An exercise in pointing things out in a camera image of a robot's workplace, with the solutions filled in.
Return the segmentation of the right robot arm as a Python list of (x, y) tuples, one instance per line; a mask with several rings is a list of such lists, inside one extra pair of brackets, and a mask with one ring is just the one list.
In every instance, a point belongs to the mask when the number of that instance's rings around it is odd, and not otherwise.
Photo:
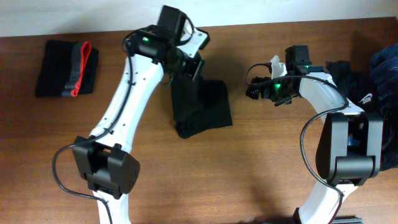
[[(382, 118), (354, 104), (337, 87), (326, 67), (313, 65), (306, 45), (288, 47), (285, 62), (274, 56), (264, 66), (270, 76), (246, 80), (248, 97), (265, 98), (275, 106), (304, 98), (316, 111), (299, 139), (302, 159), (316, 183), (307, 201), (285, 223), (362, 223), (362, 218), (337, 214), (352, 192), (379, 173)], [(323, 121), (323, 129), (315, 156), (317, 168), (312, 169), (304, 138), (316, 119)]]

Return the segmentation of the black garment red band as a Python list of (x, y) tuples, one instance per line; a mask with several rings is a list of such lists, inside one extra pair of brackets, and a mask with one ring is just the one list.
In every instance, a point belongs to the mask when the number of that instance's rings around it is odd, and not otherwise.
[(92, 93), (98, 62), (99, 50), (89, 41), (47, 41), (36, 97), (76, 97)]

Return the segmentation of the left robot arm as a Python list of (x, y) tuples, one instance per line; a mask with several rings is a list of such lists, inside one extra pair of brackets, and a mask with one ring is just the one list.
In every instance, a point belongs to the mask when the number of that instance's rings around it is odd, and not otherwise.
[(72, 149), (78, 171), (98, 203), (100, 223), (129, 223), (129, 193), (140, 164), (130, 154), (147, 102), (165, 74), (197, 98), (204, 61), (199, 50), (210, 37), (194, 27), (181, 10), (163, 6), (159, 20), (123, 40), (125, 66), (116, 92), (88, 138), (78, 136)]

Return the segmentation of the black t-shirt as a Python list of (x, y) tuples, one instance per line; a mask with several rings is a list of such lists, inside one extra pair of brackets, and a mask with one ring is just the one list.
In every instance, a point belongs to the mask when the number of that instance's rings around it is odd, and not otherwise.
[(182, 139), (233, 124), (223, 80), (179, 76), (171, 84), (171, 95), (175, 129)]

